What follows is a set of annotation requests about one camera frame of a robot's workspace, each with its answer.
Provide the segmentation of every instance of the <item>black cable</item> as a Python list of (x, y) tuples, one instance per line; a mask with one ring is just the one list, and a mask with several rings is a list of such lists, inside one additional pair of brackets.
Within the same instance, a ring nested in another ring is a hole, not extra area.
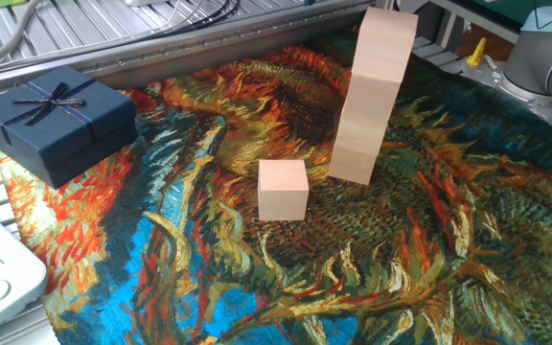
[(538, 4), (536, 3), (536, 0), (533, 0), (533, 1), (534, 1), (534, 16), (536, 16), (536, 28), (538, 28), (538, 30), (542, 30), (547, 26), (551, 25), (552, 20), (541, 26), (541, 23), (538, 21)]

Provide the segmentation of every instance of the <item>blue brushstroke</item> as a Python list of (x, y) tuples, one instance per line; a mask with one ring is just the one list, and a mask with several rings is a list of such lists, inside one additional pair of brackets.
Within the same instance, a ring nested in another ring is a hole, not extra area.
[(325, 330), (328, 344), (348, 344), (357, 332), (356, 317), (335, 320), (321, 319), (321, 321), (323, 322), (323, 330)]

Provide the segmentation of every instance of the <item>dark blue ribbon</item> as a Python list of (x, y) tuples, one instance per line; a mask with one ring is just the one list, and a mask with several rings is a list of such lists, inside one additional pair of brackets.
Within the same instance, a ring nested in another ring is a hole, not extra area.
[(18, 115), (11, 120), (7, 120), (5, 123), (1, 125), (1, 130), (4, 133), (4, 138), (6, 138), (6, 142), (8, 143), (8, 145), (11, 146), (12, 143), (10, 142), (10, 136), (8, 135), (8, 132), (6, 131), (7, 127), (14, 125), (16, 123), (19, 123), (30, 117), (32, 119), (29, 120), (27, 124), (25, 124), (25, 126), (33, 126), (38, 122), (40, 122), (42, 119), (44, 119), (46, 116), (48, 116), (48, 114), (50, 114), (51, 111), (55, 110), (56, 107), (58, 107), (59, 109), (65, 111), (66, 113), (70, 114), (71, 116), (75, 117), (76, 119), (84, 123), (88, 128), (89, 133), (91, 134), (91, 140), (95, 141), (96, 135), (95, 135), (95, 130), (93, 130), (93, 122), (91, 121), (91, 119), (87, 118), (82, 113), (72, 108), (72, 106), (85, 106), (86, 101), (67, 100), (69, 97), (74, 96), (75, 94), (81, 92), (83, 89), (90, 86), (93, 82), (95, 81), (89, 80), (69, 91), (67, 91), (68, 85), (62, 82), (50, 94), (30, 82), (26, 83), (25, 86), (29, 87), (36, 94), (43, 97), (43, 99), (22, 100), (22, 101), (14, 101), (14, 102), (16, 104), (42, 104), (42, 105), (33, 110), (29, 110), (26, 113)]

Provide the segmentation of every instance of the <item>wooden cube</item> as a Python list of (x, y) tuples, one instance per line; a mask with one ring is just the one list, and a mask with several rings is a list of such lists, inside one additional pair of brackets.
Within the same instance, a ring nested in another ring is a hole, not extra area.
[(259, 161), (259, 220), (304, 220), (309, 193), (303, 160)]
[(377, 157), (374, 155), (343, 149), (342, 147), (334, 147), (329, 175), (368, 185), (372, 178), (376, 160)]
[(342, 113), (334, 146), (377, 157), (387, 126), (384, 121)]
[(353, 74), (342, 112), (388, 122), (399, 91), (398, 82)]
[(359, 29), (353, 73), (401, 83), (418, 18), (416, 14), (369, 8)]

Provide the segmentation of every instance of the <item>orange brushstroke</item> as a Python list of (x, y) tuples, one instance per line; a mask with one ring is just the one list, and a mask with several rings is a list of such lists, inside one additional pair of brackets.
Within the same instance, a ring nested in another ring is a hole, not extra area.
[(412, 230), (412, 239), (415, 242), (419, 251), (418, 254), (419, 260), (421, 260), (421, 268), (423, 269), (423, 273), (426, 273), (431, 267), (431, 260), (426, 251), (427, 234), (425, 230), (421, 229), (421, 226), (419, 226), (419, 222), (414, 219), (411, 208), (407, 209), (407, 214), (414, 228)]

